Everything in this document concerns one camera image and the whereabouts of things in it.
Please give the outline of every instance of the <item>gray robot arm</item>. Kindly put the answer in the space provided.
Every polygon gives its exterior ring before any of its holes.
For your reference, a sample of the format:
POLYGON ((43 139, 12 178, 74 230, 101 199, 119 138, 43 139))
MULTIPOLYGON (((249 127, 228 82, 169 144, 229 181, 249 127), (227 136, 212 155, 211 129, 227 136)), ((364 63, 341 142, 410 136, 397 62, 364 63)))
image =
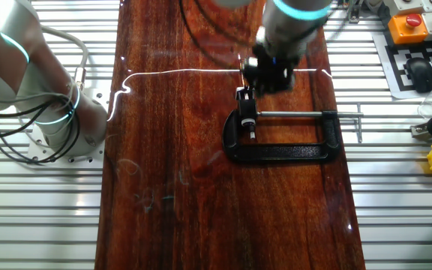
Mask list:
MULTIPOLYGON (((215 0, 223 7, 247 5, 251 0, 215 0)), ((331 0, 267 0, 253 54, 244 60, 243 75, 256 96, 293 88, 293 69, 308 42, 329 15, 331 0)))

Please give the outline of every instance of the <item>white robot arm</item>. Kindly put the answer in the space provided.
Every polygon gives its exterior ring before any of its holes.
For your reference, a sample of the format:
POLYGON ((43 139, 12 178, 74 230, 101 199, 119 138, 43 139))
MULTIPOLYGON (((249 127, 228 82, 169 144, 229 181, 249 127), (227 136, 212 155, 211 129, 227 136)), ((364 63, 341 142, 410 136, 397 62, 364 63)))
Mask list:
POLYGON ((70 156, 92 151, 104 140, 106 132, 106 110, 82 92, 85 63, 83 59, 75 79, 71 78, 44 40, 31 3, 0 0, 0 110, 14 105, 26 111, 55 97, 66 97, 74 109, 55 103, 40 114, 35 124, 55 151, 68 136, 76 136, 78 125, 80 135, 67 152, 70 156))

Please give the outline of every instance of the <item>black cable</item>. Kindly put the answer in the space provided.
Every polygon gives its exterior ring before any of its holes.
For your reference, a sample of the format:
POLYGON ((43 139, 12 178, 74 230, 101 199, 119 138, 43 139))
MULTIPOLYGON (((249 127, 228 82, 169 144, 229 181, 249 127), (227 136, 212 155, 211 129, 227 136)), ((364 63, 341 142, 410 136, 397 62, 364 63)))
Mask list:
POLYGON ((32 109, 28 109, 24 112, 17 112, 17 113, 0 113, 0 118, 13 118, 13 117, 18 117, 18 116, 25 116, 29 113, 33 113, 36 112, 39 109, 44 108, 47 104, 51 105, 52 103, 54 103, 54 101, 48 101, 46 103, 41 104, 40 106, 36 106, 32 109))
POLYGON ((45 107, 43 107, 42 109, 40 109, 40 111, 37 112, 36 115, 34 115, 34 117, 31 118, 31 120, 29 120, 28 123, 26 123, 26 124, 23 125, 22 127, 17 128, 17 129, 15 129, 15 130, 9 131, 9 132, 7 132, 7 133, 0 134, 0 138, 2 138, 2 137, 7 137, 7 136, 10 136, 10 135, 16 134, 16 133, 18 133, 18 132, 20 132, 20 131, 24 131, 27 127, 29 127, 32 123, 34 123, 34 122, 36 121, 36 119, 38 119, 38 117, 39 117, 42 113, 44 113, 44 110, 46 110, 46 109, 51 105, 51 103, 45 103, 45 104, 46 104, 45 107))
POLYGON ((253 45, 250 44, 247 41, 244 40, 240 40, 237 37, 235 37, 234 35, 228 33, 227 31, 225 31, 224 29, 222 29, 214 20, 211 19, 211 17, 205 12, 205 10, 203 9, 203 7, 201 6, 201 3, 199 0, 194 0, 194 2, 196 3, 196 6, 198 7, 199 12, 201 13, 201 15, 204 17, 204 19, 206 20, 206 22, 208 22, 212 28, 214 28, 214 30, 223 35, 225 38, 229 39, 230 41, 233 41, 239 45, 245 46, 245 47, 252 47, 253 45))
POLYGON ((10 155, 9 153, 7 153, 1 146, 0 146, 0 151, 6 155, 8 158, 10 158, 13 161, 16 162, 23 162, 23 163, 28 163, 28 164, 37 164, 37 165, 41 165, 41 164, 45 164, 45 163, 49 163, 49 162, 53 162, 58 160, 59 158, 64 157, 72 148, 73 146, 76 144, 77 140, 80 137, 80 131, 81 131, 81 125, 80 125, 80 119, 79 116, 77 115, 76 111, 74 110, 73 104, 70 103, 71 108, 69 110, 69 112, 74 112, 74 117, 76 118, 76 126, 77 126, 77 132, 76 132, 76 136, 73 140, 73 142, 67 147, 67 149, 63 151, 63 149, 68 145, 69 140, 71 138, 71 135, 73 133, 73 125, 70 124, 70 129, 68 131, 66 140, 64 141, 63 145, 57 150, 55 151, 53 154, 51 154, 49 157, 43 159, 43 160, 33 160, 29 157, 26 157, 24 155, 22 155, 21 153, 19 153, 18 151, 16 151, 16 149, 14 149, 13 147, 11 147, 8 142, 5 140, 4 137, 1 138, 1 140, 3 141, 3 143, 11 150, 13 151, 16 155, 19 155, 21 158, 23 159, 19 159, 17 157, 13 157, 12 155, 10 155))
POLYGON ((190 35, 191 40, 194 43, 194 46, 198 48, 198 50, 209 60, 211 60, 216 65, 225 68, 225 69, 238 69, 238 67, 234 67, 232 64, 226 63, 224 61, 218 60, 211 56, 208 51, 206 51, 203 47, 201 47, 200 43, 194 36, 193 32, 191 31, 191 28, 189 27, 188 20, 186 19, 185 9, 183 7, 183 1, 178 0, 179 3, 179 12, 181 14, 181 18, 183 19, 184 27, 186 27, 187 33, 190 35))

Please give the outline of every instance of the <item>blue led ring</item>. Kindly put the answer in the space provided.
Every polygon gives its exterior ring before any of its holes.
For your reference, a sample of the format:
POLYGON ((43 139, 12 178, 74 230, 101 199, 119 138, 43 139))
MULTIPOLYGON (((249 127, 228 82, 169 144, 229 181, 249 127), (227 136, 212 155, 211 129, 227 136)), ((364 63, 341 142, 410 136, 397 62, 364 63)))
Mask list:
POLYGON ((80 103, 80 91, 79 90, 77 90, 78 91, 78 97, 76 98, 76 103, 74 104, 74 107, 73 107, 73 109, 70 111, 70 112, 68 112, 66 115, 64 115, 63 117, 61 117, 60 119, 58 119, 58 120, 55 120, 55 121, 51 121, 51 122, 38 122, 38 121, 35 121, 34 123, 36 123, 36 124, 38 124, 38 125, 53 125, 53 124, 57 124, 57 123, 59 123, 59 122, 61 122, 61 121, 64 121, 66 118, 68 118, 71 114, 73 114, 73 112, 76 110, 76 108, 78 107, 78 104, 80 103))
POLYGON ((23 46, 21 46, 19 43, 17 43, 11 37, 8 37, 6 34, 3 34, 3 33, 0 33, 0 34, 3 37, 4 41, 8 42, 9 44, 13 44, 16 48, 18 48, 18 50, 21 51, 21 53, 24 55, 24 57, 26 57, 26 61, 29 63, 29 55, 26 52, 26 50, 23 48, 23 46))
POLYGON ((273 0, 276 7, 283 11, 287 16, 296 20, 318 20, 326 17, 331 10, 331 4, 320 10, 299 10, 290 7, 283 0, 273 0))

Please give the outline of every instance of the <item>reddish-brown wood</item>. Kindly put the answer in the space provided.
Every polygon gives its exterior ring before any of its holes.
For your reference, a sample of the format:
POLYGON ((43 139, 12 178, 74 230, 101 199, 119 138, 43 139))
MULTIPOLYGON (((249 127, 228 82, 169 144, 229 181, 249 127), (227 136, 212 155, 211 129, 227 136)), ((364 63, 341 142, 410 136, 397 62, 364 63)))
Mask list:
MULTIPOLYGON (((193 0, 183 2, 189 26, 215 58, 236 65, 238 53, 250 55, 216 33, 193 0)), ((364 269, 344 153, 324 165, 229 162, 221 132, 236 108, 239 74, 130 76, 221 67, 194 46, 177 0, 121 3, 96 269, 364 269)), ((221 28, 253 42, 262 1, 222 11, 201 4, 221 28)), ((309 48, 293 91, 259 100, 261 110, 336 108, 322 32, 309 48)), ((266 120, 257 137, 316 142, 318 129, 313 120, 266 120)))

